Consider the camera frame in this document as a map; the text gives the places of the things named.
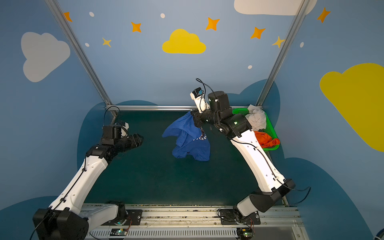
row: metal pole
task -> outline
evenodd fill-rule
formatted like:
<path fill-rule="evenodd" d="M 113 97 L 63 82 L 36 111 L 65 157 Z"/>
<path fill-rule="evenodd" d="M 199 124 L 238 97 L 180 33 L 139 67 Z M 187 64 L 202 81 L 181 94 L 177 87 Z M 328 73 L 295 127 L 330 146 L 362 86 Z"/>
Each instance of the metal pole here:
<path fill-rule="evenodd" d="M 89 77 L 91 78 L 93 84 L 95 85 L 97 91 L 99 91 L 99 94 L 101 95 L 102 99 L 104 100 L 106 105 L 112 105 L 111 99 L 109 98 L 107 92 L 105 91 L 104 86 L 102 85 L 99 77 L 97 76 L 95 70 L 93 69 L 90 61 L 88 60 L 87 56 L 85 55 L 85 52 L 81 48 L 80 42 L 77 39 L 74 31 L 72 30 L 71 26 L 69 25 L 67 19 L 63 15 L 63 11 L 61 10 L 61 7 L 59 3 L 56 0 L 45 0 L 46 4 L 48 5 L 48 8 L 51 10 L 53 16 L 55 17 L 56 21 L 59 23 L 60 28 L 63 30 L 65 36 L 68 38 L 69 42 L 71 43 L 75 53 L 80 59 L 80 62 L 83 64 L 85 70 L 87 71 Z M 116 111 L 112 110 L 112 114 L 115 116 Z"/>
<path fill-rule="evenodd" d="M 171 105 L 107 105 L 118 107 L 121 111 L 190 111 L 196 109 L 194 106 L 171 106 Z M 231 106 L 232 108 L 247 108 L 248 106 Z"/>
<path fill-rule="evenodd" d="M 299 28 L 301 26 L 301 23 L 304 20 L 305 17 L 305 11 L 307 10 L 308 4 L 311 0 L 303 0 L 300 4 L 300 7 L 296 13 L 295 18 L 292 21 L 292 24 L 288 30 L 288 33 L 285 37 L 285 41 L 283 42 L 283 46 L 281 47 L 279 54 L 277 55 L 277 58 L 275 60 L 275 63 L 273 64 L 271 73 L 269 74 L 267 81 L 264 84 L 264 87 L 260 93 L 259 98 L 257 99 L 256 106 L 261 106 L 264 103 L 264 100 L 269 92 L 269 89 L 271 89 L 272 83 L 275 80 L 277 73 L 279 72 L 279 69 L 281 65 L 283 64 L 284 58 L 288 53 L 288 50 L 290 46 L 292 45 L 292 42 L 299 31 Z"/>

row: robotic arm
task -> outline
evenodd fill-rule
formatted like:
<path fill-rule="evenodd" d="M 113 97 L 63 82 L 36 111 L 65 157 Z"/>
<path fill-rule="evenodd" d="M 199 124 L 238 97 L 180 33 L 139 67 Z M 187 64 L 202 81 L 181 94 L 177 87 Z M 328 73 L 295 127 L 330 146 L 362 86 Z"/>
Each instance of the robotic arm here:
<path fill-rule="evenodd" d="M 258 182 L 259 190 L 233 207 L 237 220 L 255 211 L 267 211 L 295 187 L 293 180 L 285 179 L 269 160 L 245 116 L 232 114 L 227 94 L 223 91 L 208 94 L 209 104 L 205 102 L 201 88 L 195 89 L 190 95 L 198 107 L 191 111 L 195 126 L 209 123 L 226 135 L 242 154 Z"/>
<path fill-rule="evenodd" d="M 138 134 L 128 135 L 127 123 L 104 126 L 100 143 L 86 153 L 83 164 L 68 186 L 48 209 L 38 209 L 33 216 L 39 239 L 82 240 L 89 231 L 107 221 L 120 223 L 126 219 L 125 206 L 121 202 L 109 202 L 83 215 L 80 210 L 96 179 L 112 159 L 119 152 L 140 146 L 142 141 L 143 137 Z"/>

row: orange cloth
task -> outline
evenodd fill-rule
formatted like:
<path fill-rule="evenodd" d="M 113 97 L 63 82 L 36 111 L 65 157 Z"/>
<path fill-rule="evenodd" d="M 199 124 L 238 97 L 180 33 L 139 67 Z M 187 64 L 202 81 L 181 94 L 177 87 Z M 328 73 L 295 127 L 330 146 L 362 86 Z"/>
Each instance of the orange cloth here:
<path fill-rule="evenodd" d="M 272 137 L 266 132 L 255 131 L 256 139 L 262 148 L 273 147 L 280 144 L 280 140 Z"/>

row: clothing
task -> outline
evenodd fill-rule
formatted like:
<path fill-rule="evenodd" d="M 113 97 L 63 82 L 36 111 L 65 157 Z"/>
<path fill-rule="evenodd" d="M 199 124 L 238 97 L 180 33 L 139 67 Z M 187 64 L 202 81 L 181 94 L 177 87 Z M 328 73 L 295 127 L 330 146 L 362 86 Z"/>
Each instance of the clothing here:
<path fill-rule="evenodd" d="M 193 116 L 187 112 L 164 131 L 162 137 L 177 136 L 172 155 L 184 158 L 192 155 L 195 160 L 209 161 L 210 144 L 201 128 L 195 127 Z"/>
<path fill-rule="evenodd" d="M 277 138 L 272 139 L 272 137 L 266 132 L 256 132 L 255 131 L 255 136 L 256 136 L 256 139 L 262 148 L 273 147 L 275 145 L 280 144 L 279 139 L 277 139 Z"/>
<path fill-rule="evenodd" d="M 249 105 L 249 114 L 245 117 L 252 126 L 252 130 L 259 131 L 266 128 L 266 116 L 265 112 L 257 106 Z"/>

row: yellow star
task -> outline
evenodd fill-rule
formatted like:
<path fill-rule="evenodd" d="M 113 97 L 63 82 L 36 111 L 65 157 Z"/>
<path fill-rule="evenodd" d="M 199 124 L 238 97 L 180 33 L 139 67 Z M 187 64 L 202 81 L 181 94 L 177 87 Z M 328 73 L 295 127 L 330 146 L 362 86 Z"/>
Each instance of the yellow star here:
<path fill-rule="evenodd" d="M 321 23 L 323 23 L 325 17 L 326 17 L 330 12 L 331 12 L 331 11 L 328 12 L 328 11 L 325 10 L 325 8 L 324 8 L 323 12 L 322 12 L 321 15 L 317 18 L 317 20 L 321 20 Z"/>
<path fill-rule="evenodd" d="M 208 18 L 208 26 L 205 30 L 213 29 L 216 31 L 216 24 L 218 21 L 219 21 L 219 19 L 212 20 L 212 19 Z"/>
<path fill-rule="evenodd" d="M 108 45 L 109 47 L 111 47 L 111 46 L 109 45 L 109 42 L 112 41 L 112 40 L 107 41 L 107 40 L 105 40 L 104 38 L 103 38 L 103 40 L 104 40 L 103 45 Z"/>
<path fill-rule="evenodd" d="M 273 46 L 273 45 L 277 45 L 277 46 L 280 48 L 281 43 L 284 42 L 284 41 L 285 41 L 285 39 L 281 40 L 281 39 L 280 39 L 280 36 L 278 36 L 278 37 L 277 37 L 277 42 L 274 43 L 274 44 L 272 44 L 272 46 Z"/>
<path fill-rule="evenodd" d="M 258 39 L 260 39 L 260 38 L 262 37 L 262 33 L 263 33 L 264 30 L 265 30 L 265 28 L 264 28 L 264 29 L 258 29 L 258 28 L 255 27 L 255 32 L 254 32 L 253 35 L 251 36 L 251 39 L 252 39 L 252 38 L 258 38 Z"/>
<path fill-rule="evenodd" d="M 131 22 L 131 24 L 133 26 L 132 32 L 137 31 L 137 32 L 141 33 L 141 30 L 140 30 L 141 23 L 134 24 L 133 22 Z"/>
<path fill-rule="evenodd" d="M 66 12 L 66 13 L 64 13 L 64 16 L 65 16 L 65 18 L 66 18 L 68 21 L 72 22 L 72 19 L 70 18 L 70 12 Z"/>

